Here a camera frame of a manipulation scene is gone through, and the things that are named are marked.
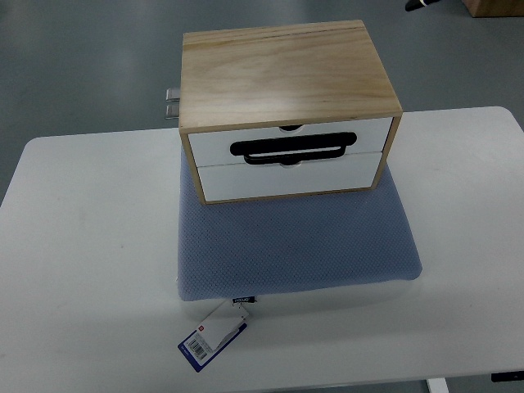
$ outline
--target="wooden box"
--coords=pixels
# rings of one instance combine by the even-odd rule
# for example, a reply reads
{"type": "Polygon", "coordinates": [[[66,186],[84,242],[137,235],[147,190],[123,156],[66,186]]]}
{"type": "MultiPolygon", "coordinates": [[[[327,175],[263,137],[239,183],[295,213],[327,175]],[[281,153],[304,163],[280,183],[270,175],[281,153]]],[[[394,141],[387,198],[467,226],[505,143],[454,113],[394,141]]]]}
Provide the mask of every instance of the wooden box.
{"type": "Polygon", "coordinates": [[[184,35],[179,130],[202,203],[373,189],[401,116],[361,20],[184,35]]]}
{"type": "Polygon", "coordinates": [[[524,16],[524,0],[463,0],[473,17],[524,16]]]}

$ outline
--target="floor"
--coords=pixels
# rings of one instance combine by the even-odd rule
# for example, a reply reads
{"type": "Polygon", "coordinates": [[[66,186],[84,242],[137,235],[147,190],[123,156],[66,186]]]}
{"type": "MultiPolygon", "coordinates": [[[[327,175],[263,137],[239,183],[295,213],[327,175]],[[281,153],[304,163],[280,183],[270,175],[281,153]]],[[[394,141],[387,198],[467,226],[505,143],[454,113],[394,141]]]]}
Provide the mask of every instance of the floor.
{"type": "MultiPolygon", "coordinates": [[[[524,18],[473,19],[459,0],[0,0],[0,200],[32,138],[176,127],[183,33],[361,19],[405,111],[504,106],[524,128],[524,18]]],[[[517,392],[524,382],[448,379],[449,391],[517,392]]],[[[322,393],[426,392],[425,382],[322,393]]]]}

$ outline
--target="hang tag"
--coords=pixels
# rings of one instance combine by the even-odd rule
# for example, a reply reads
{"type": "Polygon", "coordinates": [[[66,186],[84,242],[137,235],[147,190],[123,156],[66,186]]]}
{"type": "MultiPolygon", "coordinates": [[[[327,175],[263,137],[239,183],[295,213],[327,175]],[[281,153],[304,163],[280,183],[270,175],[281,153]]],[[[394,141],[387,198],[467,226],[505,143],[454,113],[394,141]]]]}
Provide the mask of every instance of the hang tag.
{"type": "Polygon", "coordinates": [[[225,301],[204,319],[178,348],[199,373],[247,327],[247,311],[225,301]]]}

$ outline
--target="blue cushion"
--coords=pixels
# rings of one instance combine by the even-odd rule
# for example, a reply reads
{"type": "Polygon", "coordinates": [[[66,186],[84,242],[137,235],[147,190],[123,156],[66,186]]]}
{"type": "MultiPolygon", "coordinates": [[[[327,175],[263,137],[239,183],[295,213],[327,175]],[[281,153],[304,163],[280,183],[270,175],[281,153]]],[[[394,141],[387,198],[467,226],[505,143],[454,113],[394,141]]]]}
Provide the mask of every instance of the blue cushion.
{"type": "Polygon", "coordinates": [[[413,280],[417,248],[389,169],[377,188],[201,205],[182,157],[178,292],[235,298],[413,280]]]}

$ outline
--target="white drawer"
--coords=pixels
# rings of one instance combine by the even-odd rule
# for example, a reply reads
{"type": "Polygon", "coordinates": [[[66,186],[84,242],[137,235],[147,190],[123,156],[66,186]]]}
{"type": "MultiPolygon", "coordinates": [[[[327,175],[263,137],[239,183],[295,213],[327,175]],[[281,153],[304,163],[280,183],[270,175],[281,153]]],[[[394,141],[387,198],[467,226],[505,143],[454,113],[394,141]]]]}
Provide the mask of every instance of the white drawer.
{"type": "Polygon", "coordinates": [[[370,187],[382,154],[349,154],[295,166],[216,165],[198,168],[206,201],[370,187]]]}
{"type": "Polygon", "coordinates": [[[231,145],[240,141],[285,138],[300,135],[353,132],[357,135],[354,145],[346,148],[346,154],[382,151],[391,126],[391,117],[341,121],[334,123],[306,124],[296,131],[282,131],[279,127],[266,129],[239,129],[212,133],[190,133],[189,142],[197,167],[238,164],[243,156],[234,156],[231,145]]]}

